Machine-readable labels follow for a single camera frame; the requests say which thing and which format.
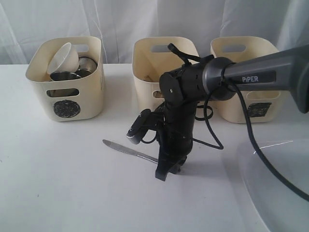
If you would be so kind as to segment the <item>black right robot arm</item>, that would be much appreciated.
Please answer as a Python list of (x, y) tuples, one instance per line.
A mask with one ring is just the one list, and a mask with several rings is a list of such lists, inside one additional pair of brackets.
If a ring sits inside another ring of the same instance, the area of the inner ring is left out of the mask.
[(309, 47), (307, 45), (235, 63), (210, 55), (196, 58), (169, 49), (185, 60), (159, 79), (160, 106), (157, 179), (178, 170), (193, 146), (193, 125), (199, 101), (225, 101), (242, 91), (287, 90), (300, 112), (309, 111)]

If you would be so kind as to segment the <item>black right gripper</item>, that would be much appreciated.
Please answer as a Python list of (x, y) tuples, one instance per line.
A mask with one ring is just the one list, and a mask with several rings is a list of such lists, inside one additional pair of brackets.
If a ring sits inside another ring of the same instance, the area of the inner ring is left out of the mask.
[(159, 157), (155, 177), (165, 181), (169, 173), (178, 174), (181, 171), (192, 150), (196, 103), (186, 102), (174, 107), (163, 102), (150, 115), (156, 117), (160, 124), (157, 126)]

